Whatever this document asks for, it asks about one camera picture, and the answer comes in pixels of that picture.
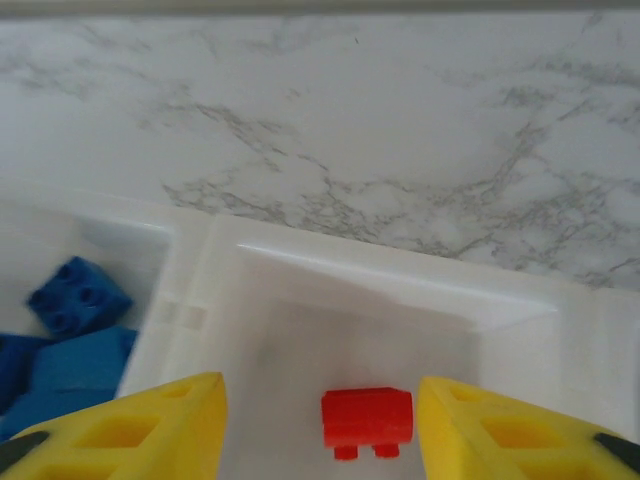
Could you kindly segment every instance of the red lego brick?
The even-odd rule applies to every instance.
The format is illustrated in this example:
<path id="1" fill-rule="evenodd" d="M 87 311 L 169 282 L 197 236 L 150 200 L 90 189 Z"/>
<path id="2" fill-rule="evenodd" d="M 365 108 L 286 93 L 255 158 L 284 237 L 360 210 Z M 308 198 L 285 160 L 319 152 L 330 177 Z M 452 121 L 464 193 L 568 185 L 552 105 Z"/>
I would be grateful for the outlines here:
<path id="1" fill-rule="evenodd" d="M 326 392 L 322 423 L 324 444 L 334 449 L 336 460 L 355 460 L 365 445 L 378 458 L 395 458 L 398 444 L 413 436 L 411 393 L 391 387 Z"/>

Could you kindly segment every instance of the white plastic bin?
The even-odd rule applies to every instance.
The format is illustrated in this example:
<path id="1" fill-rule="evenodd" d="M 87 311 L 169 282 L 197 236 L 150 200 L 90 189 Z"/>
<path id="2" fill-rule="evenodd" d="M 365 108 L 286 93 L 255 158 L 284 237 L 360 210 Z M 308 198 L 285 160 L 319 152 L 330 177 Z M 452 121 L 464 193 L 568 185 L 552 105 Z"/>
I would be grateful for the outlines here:
<path id="1" fill-rule="evenodd" d="M 638 440 L 640 296 L 235 217 L 0 181 L 2 328 L 37 331 L 23 300 L 83 255 L 131 293 L 141 336 L 120 395 L 222 371 L 230 419 L 219 480 L 396 480 L 397 460 L 333 460 L 320 398 L 416 392 L 442 375 Z"/>

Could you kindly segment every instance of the yellow plastic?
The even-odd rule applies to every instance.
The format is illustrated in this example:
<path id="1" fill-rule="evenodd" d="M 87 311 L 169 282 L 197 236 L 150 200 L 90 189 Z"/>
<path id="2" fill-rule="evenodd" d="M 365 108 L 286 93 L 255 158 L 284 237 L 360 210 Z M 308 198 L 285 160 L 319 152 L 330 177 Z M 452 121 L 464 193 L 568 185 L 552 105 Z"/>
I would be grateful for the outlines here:
<path id="1" fill-rule="evenodd" d="M 41 423 L 51 436 L 3 480 L 212 480 L 227 404 L 204 373 Z"/>
<path id="2" fill-rule="evenodd" d="M 429 480 L 638 480 L 591 439 L 602 427 L 444 378 L 420 385 Z"/>

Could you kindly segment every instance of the blue lego brick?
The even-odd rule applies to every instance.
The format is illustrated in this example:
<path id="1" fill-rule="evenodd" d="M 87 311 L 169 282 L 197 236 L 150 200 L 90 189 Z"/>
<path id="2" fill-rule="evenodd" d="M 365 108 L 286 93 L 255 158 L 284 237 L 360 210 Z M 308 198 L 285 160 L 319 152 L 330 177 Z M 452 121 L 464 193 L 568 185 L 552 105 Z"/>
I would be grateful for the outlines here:
<path id="1" fill-rule="evenodd" d="M 71 338 L 112 326 L 133 304 L 97 265 L 73 257 L 27 299 L 51 333 Z"/>
<path id="2" fill-rule="evenodd" d="M 41 349 L 33 363 L 30 390 L 115 390 L 135 335 L 111 327 Z"/>
<path id="3" fill-rule="evenodd" d="M 27 390 L 36 352 L 50 340 L 0 334 L 0 415 Z"/>
<path id="4" fill-rule="evenodd" d="M 0 441 L 8 440 L 32 425 L 113 400 L 115 394 L 115 390 L 82 390 L 22 395 L 0 423 Z"/>

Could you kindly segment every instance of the white marble surface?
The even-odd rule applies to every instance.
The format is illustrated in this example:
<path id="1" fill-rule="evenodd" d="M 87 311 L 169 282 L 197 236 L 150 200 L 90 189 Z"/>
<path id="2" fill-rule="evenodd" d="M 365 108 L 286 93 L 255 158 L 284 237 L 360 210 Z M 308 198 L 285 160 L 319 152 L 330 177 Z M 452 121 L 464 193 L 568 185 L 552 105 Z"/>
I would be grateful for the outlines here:
<path id="1" fill-rule="evenodd" d="M 640 11 L 0 26 L 2 175 L 640 289 Z"/>

